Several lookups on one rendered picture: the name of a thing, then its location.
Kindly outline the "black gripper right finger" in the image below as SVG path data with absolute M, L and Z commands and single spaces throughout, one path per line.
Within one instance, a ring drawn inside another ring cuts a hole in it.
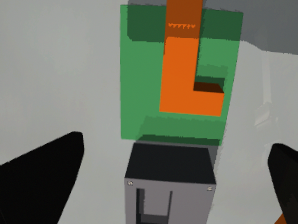
M 275 143 L 271 145 L 267 165 L 285 221 L 298 224 L 298 152 Z

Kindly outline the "orange block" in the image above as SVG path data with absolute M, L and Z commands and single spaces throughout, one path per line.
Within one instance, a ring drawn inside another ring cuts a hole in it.
M 220 84 L 197 83 L 196 65 L 204 0 L 168 0 L 160 111 L 221 116 Z

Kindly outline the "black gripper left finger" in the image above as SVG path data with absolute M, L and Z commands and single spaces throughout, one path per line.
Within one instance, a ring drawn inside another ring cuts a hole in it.
M 59 224 L 84 159 L 81 132 L 0 165 L 0 224 Z

